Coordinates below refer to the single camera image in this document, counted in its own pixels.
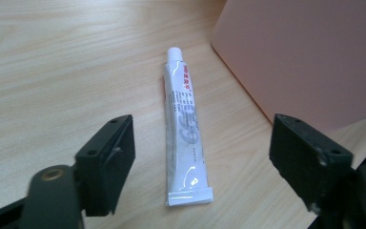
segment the wood grain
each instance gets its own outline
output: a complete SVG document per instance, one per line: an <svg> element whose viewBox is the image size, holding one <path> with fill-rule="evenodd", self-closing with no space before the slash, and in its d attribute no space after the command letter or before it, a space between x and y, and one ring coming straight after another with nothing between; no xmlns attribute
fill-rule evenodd
<svg viewBox="0 0 366 229"><path fill-rule="evenodd" d="M0 1L0 207L108 120L134 118L136 160L114 216L87 228L306 228L268 159L271 123L214 52L216 1ZM191 71L214 202L166 207L163 66ZM366 120L330 137L366 155Z"/></svg>

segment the table surface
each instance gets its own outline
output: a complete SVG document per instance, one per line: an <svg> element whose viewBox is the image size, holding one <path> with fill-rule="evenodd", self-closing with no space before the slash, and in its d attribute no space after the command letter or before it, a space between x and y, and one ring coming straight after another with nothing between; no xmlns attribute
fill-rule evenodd
<svg viewBox="0 0 366 229"><path fill-rule="evenodd" d="M224 0L0 1L0 207L131 114L136 160L114 216L87 228L306 228L315 216L268 159L272 124L211 46ZM163 68L191 70L214 202L167 207ZM366 119L327 133L366 156Z"/></svg>

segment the tube body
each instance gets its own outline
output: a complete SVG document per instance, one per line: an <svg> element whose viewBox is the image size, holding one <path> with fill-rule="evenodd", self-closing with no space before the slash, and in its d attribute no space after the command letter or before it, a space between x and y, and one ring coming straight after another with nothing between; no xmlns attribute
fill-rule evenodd
<svg viewBox="0 0 366 229"><path fill-rule="evenodd" d="M195 112L194 94L181 50L170 48L165 65L167 123L167 205L214 200L208 186L206 163Z"/></svg>

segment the tube cap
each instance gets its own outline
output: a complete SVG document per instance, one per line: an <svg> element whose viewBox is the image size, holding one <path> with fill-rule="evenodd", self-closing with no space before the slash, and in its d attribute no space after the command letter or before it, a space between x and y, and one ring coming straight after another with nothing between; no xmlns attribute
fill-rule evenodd
<svg viewBox="0 0 366 229"><path fill-rule="evenodd" d="M170 61L183 61L182 51L177 47L168 49L168 62Z"/></svg>

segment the glue tube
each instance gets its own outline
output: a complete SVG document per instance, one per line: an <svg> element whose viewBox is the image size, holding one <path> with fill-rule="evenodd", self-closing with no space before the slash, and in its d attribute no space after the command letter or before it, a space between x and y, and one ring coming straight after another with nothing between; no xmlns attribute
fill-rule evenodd
<svg viewBox="0 0 366 229"><path fill-rule="evenodd" d="M208 186L206 163L195 113L192 80L178 48L168 50L165 65L167 205L214 200Z"/></svg>

